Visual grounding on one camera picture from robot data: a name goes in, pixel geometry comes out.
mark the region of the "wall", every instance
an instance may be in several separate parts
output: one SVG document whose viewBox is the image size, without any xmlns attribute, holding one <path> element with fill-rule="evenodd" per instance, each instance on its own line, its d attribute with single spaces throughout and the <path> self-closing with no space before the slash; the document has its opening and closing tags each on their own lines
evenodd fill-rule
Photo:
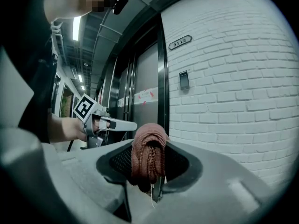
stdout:
<svg viewBox="0 0 299 224">
<path fill-rule="evenodd" d="M 80 99 L 81 96 L 78 93 L 76 87 L 74 86 L 73 82 L 71 81 L 70 78 L 68 78 L 62 68 L 62 64 L 63 64 L 63 60 L 62 60 L 62 55 L 59 54 L 59 49 L 57 46 L 57 42 L 56 42 L 56 37 L 53 36 L 53 44 L 54 44 L 54 50 L 56 51 L 56 53 L 58 54 L 58 62 L 57 62 L 57 74 L 60 77 L 60 85 L 58 87 L 57 90 L 57 97 L 56 97 L 56 103 L 55 103 L 55 112 L 54 114 L 57 115 L 59 117 L 59 113 L 60 113 L 60 103 L 61 103 L 61 98 L 62 98 L 62 94 L 63 94 L 63 90 L 64 90 L 64 85 L 67 85 L 70 90 L 73 92 L 73 94 Z"/>
<path fill-rule="evenodd" d="M 270 0 L 181 0 L 161 14 L 172 140 L 228 155 L 265 182 L 288 181 L 298 155 L 298 44 Z M 190 89 L 179 90 L 188 70 Z"/>
</svg>

